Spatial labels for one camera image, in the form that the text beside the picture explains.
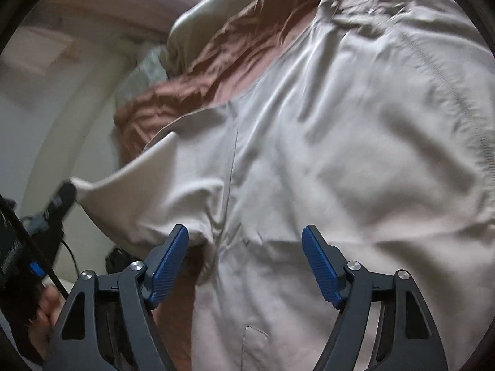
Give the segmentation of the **person's left hand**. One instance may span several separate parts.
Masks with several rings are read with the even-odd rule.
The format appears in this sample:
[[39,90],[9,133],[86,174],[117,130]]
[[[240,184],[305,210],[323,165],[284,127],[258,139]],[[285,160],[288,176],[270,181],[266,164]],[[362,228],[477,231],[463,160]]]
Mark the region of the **person's left hand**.
[[41,358],[46,356],[51,334],[64,304],[65,299],[55,286],[47,285],[43,288],[36,318],[28,328],[29,340]]

